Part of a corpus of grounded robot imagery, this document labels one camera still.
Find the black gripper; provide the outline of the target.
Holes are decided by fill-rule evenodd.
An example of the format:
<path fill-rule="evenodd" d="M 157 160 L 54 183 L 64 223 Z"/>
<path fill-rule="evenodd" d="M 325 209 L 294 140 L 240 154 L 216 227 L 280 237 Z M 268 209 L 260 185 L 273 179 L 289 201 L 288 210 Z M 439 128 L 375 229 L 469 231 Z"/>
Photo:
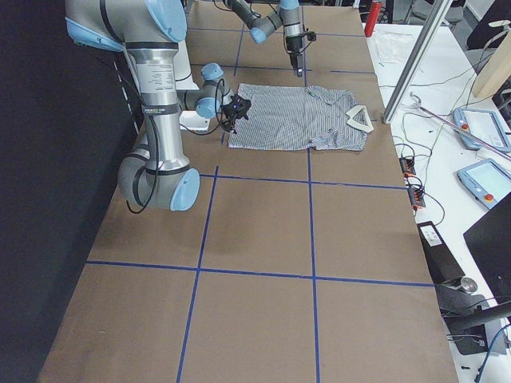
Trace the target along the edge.
<path fill-rule="evenodd" d="M 304 73 L 303 35 L 286 36 L 284 44 L 295 75 L 302 76 Z"/>
<path fill-rule="evenodd" d="M 242 98 L 238 94 L 231 96 L 231 102 L 222 107 L 225 118 L 221 121 L 221 126 L 225 132 L 236 133 L 236 121 L 244 118 L 248 119 L 248 111 L 252 103 L 248 99 Z"/>

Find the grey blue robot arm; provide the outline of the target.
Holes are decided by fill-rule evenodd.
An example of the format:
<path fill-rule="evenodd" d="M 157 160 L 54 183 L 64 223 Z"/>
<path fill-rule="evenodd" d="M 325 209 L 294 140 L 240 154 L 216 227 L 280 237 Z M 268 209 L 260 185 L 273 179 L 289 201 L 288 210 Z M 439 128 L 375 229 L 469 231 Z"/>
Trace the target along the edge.
<path fill-rule="evenodd" d="M 303 51 L 305 40 L 315 40 L 315 33 L 307 30 L 300 22 L 300 5 L 295 0 L 284 0 L 279 7 L 262 17 L 246 1 L 223 1 L 228 10 L 233 11 L 248 27 L 256 44 L 265 42 L 275 31 L 283 27 L 284 49 L 297 77 L 305 73 Z"/>
<path fill-rule="evenodd" d="M 216 63 L 201 70 L 201 88 L 177 88 L 176 56 L 187 33 L 179 1 L 68 1 L 65 21 L 75 43 L 124 53 L 132 66 L 145 134 L 118 171 L 128 209 L 188 210 L 198 196 L 200 173 L 183 151 L 181 113 L 194 111 L 231 132 L 247 118 L 251 102 L 232 91 Z"/>

